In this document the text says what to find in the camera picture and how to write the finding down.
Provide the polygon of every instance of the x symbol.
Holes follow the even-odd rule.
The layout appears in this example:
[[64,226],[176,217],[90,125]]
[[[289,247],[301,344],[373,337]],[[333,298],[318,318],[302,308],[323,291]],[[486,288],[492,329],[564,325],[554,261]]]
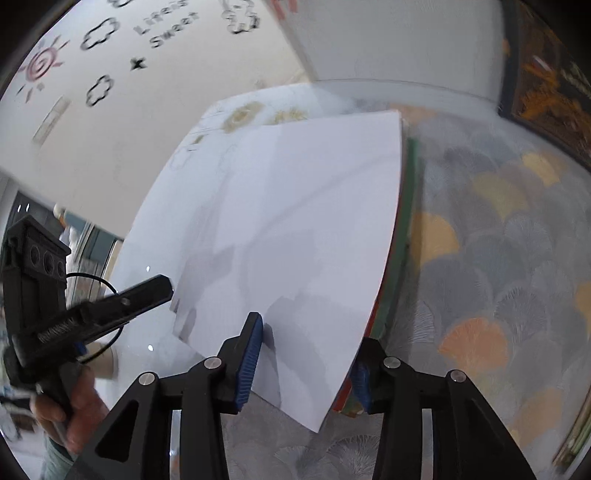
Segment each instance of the x symbol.
[[144,62],[146,61],[145,57],[142,57],[140,59],[131,59],[131,69],[132,70],[136,70],[136,69],[146,69],[148,67],[146,67],[146,65],[144,65]]

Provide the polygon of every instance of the sun decal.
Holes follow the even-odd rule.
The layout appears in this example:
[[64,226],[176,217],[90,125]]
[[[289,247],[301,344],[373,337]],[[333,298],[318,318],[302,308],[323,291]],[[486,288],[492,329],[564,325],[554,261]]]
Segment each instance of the sun decal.
[[[63,65],[62,61],[57,61],[57,56],[59,51],[64,48],[68,43],[69,40],[64,42],[60,47],[58,47],[58,43],[60,41],[60,36],[58,35],[51,45],[47,48],[45,47],[45,41],[41,40],[39,45],[37,45],[37,49],[35,54],[33,55],[31,61],[28,63],[23,64],[18,71],[25,72],[25,80],[28,83],[33,83],[34,85],[30,86],[27,90],[27,100],[25,103],[28,103],[33,95],[33,88],[37,88],[37,90],[42,91],[45,88],[43,82],[39,80],[54,67],[60,67]],[[18,89],[17,95],[21,93],[27,84],[24,84]]]

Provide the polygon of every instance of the sleeve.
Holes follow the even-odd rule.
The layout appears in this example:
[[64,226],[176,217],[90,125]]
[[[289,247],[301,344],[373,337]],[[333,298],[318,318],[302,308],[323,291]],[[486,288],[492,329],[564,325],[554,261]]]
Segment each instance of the sleeve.
[[40,480],[64,480],[74,463],[67,450],[56,444],[47,435],[45,437],[45,450]]

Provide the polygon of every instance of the fingers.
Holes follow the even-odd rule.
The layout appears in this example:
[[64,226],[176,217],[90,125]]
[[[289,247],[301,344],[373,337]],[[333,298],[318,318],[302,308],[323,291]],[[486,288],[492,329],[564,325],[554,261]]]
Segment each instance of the fingers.
[[84,408],[76,410],[68,427],[66,448],[72,453],[80,453],[108,413],[98,395]]
[[[70,403],[73,415],[68,425],[65,447],[70,452],[78,454],[109,413],[95,390],[95,375],[89,367],[84,366],[80,371],[80,377],[72,389]],[[49,436],[61,443],[53,426],[53,422],[66,419],[66,414],[61,407],[48,396],[39,395],[31,399],[31,411]]]
[[66,414],[61,407],[46,395],[31,398],[31,411],[37,420],[65,421]]
[[31,412],[39,425],[55,442],[61,444],[60,436],[53,426],[54,421],[64,421],[66,419],[66,414],[60,406],[45,395],[32,397],[30,406]]
[[66,448],[72,453],[80,453],[109,413],[95,390],[95,375],[89,367],[82,368],[70,401],[74,415],[68,427]]
[[72,389],[70,403],[74,411],[81,410],[99,398],[95,390],[95,374],[90,367],[82,367],[76,385]]

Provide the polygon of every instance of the white paper sheet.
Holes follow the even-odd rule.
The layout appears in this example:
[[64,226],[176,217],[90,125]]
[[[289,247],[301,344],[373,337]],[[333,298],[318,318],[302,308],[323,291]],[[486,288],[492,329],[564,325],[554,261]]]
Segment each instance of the white paper sheet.
[[260,312],[265,338],[252,389],[318,432],[384,274],[400,189],[400,116],[259,127],[234,155],[177,286],[175,330],[211,356],[239,334],[248,312]]

